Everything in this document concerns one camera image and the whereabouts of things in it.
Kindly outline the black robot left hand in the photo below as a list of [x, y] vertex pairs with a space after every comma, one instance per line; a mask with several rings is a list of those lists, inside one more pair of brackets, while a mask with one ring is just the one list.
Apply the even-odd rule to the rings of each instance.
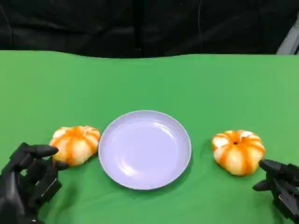
[[25, 142], [10, 155], [0, 173], [0, 222], [41, 224], [40, 208], [62, 187], [52, 162], [58, 149]]

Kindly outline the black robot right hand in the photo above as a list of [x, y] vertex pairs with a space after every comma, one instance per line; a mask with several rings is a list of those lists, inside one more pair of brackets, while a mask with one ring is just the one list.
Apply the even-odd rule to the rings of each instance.
[[270, 191], [273, 203], [281, 214], [299, 222], [299, 167], [277, 161], [262, 159], [259, 167], [266, 172], [266, 178], [256, 183], [254, 191]]

